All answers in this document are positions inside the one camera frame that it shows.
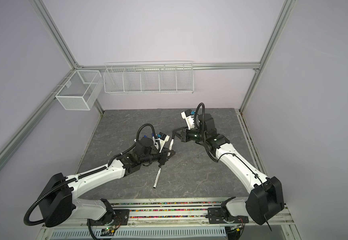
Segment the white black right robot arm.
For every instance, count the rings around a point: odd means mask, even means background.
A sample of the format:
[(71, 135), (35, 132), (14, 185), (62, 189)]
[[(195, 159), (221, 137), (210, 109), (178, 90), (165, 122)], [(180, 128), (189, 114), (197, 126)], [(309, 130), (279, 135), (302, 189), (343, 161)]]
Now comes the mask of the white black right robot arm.
[(223, 221), (229, 223), (237, 217), (250, 217), (256, 224), (263, 225), (284, 210), (281, 181), (255, 168), (227, 137), (217, 132), (213, 117), (205, 112), (204, 103), (194, 111), (183, 111), (181, 117), (186, 126), (173, 130), (173, 135), (184, 143), (194, 141), (203, 146), (214, 162), (225, 164), (234, 173), (249, 194), (246, 200), (231, 197), (221, 204)]

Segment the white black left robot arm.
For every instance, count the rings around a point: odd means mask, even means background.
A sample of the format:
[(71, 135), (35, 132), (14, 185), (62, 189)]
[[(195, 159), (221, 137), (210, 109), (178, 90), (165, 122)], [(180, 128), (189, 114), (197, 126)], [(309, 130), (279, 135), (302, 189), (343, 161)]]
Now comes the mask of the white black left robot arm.
[(175, 154), (172, 150), (174, 140), (170, 136), (157, 134), (151, 124), (142, 127), (150, 127), (152, 136), (136, 136), (129, 149), (113, 156), (108, 163), (75, 175), (53, 175), (26, 211), (24, 224), (44, 224), (52, 228), (72, 219), (111, 223), (116, 214), (108, 200), (84, 200), (81, 196), (105, 183), (126, 177), (140, 170), (141, 166), (147, 167), (154, 162), (163, 166)]

